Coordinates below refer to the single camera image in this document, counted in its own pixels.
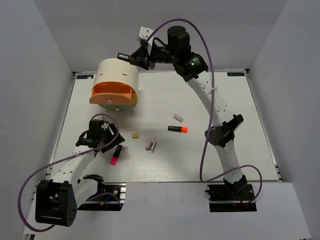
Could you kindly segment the pink cap black highlighter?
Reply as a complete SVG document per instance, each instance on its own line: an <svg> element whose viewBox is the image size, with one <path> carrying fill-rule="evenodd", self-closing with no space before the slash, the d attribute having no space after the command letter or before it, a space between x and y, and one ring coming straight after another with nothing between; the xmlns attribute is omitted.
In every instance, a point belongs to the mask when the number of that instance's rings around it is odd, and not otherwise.
<svg viewBox="0 0 320 240"><path fill-rule="evenodd" d="M112 158L111 158L111 161L110 161L110 164L111 164L111 165L115 166L115 165L117 164L117 161L118 161L118 158L119 158L120 153L121 153L121 151L122 151L122 148L123 148L123 146L122 146L121 144L119 144L119 145L116 147L116 149L115 149L115 151L114 151L114 153L113 153L113 156L112 156Z"/></svg>

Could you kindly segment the green cap black highlighter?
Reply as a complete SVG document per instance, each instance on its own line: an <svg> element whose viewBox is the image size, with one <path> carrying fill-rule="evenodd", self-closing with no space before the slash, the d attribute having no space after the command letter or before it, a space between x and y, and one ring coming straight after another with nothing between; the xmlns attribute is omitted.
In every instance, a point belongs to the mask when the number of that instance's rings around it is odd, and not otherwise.
<svg viewBox="0 0 320 240"><path fill-rule="evenodd" d="M127 55L120 52L117 54L117 59L128 62L128 63L132 63L140 60L139 57L133 57L131 55Z"/></svg>

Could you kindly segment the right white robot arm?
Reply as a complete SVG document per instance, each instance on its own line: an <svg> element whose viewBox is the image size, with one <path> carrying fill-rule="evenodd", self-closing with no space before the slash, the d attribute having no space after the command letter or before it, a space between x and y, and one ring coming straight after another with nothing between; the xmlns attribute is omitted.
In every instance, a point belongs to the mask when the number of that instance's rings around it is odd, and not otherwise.
<svg viewBox="0 0 320 240"><path fill-rule="evenodd" d="M209 114L210 129L205 131L208 142L218 153L224 171L226 195L236 200L244 193L247 179L240 169L235 151L235 131L244 121L241 114L229 109L217 88L213 87L214 74L201 55L192 51L190 35L183 26L167 30L167 43L156 44L153 30L141 27L138 32L139 48L131 54L130 63L145 70L156 63L171 64L175 72L194 90Z"/></svg>

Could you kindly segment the orange organizer drawer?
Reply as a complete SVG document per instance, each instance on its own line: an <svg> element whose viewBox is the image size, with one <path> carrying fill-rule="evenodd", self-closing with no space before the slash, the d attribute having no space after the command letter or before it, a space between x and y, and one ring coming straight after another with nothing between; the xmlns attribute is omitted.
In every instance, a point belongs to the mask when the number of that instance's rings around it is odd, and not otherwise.
<svg viewBox="0 0 320 240"><path fill-rule="evenodd" d="M121 82L102 82L92 88L90 104L134 105L138 102L136 91Z"/></svg>

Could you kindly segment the orange cap black highlighter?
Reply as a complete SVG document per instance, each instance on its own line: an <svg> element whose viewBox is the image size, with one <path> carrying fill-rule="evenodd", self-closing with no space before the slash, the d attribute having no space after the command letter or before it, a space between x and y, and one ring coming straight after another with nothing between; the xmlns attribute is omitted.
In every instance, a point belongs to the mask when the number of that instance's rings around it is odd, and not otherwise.
<svg viewBox="0 0 320 240"><path fill-rule="evenodd" d="M170 132L188 133L188 128L185 126L168 126L167 130Z"/></svg>

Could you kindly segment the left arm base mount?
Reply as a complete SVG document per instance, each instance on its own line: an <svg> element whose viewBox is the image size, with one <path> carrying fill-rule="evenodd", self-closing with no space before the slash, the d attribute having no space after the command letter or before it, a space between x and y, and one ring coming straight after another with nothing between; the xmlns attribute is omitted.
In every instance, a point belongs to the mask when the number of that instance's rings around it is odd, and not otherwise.
<svg viewBox="0 0 320 240"><path fill-rule="evenodd" d="M125 202L126 187L126 183L103 183L102 192L82 204L78 211L119 212Z"/></svg>

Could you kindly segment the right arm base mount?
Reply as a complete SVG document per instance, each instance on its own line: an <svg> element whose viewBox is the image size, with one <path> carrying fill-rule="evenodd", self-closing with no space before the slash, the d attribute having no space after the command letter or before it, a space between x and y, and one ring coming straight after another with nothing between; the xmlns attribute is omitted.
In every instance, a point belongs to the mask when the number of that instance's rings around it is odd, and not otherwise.
<svg viewBox="0 0 320 240"><path fill-rule="evenodd" d="M204 191L208 195L211 213L256 212L254 190L247 184L236 196L233 196L224 184L210 184Z"/></svg>

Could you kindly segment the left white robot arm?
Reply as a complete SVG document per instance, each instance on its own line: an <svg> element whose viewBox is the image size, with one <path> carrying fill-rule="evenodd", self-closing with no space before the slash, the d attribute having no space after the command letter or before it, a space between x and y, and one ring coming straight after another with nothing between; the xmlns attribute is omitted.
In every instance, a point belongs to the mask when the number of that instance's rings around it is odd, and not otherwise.
<svg viewBox="0 0 320 240"><path fill-rule="evenodd" d="M106 193L103 177L84 175L83 172L98 153L105 153L124 141L115 123L90 120L88 130L79 136L75 144L73 158L67 160L50 179L37 185L35 221L69 227L81 205L88 200L103 198Z"/></svg>

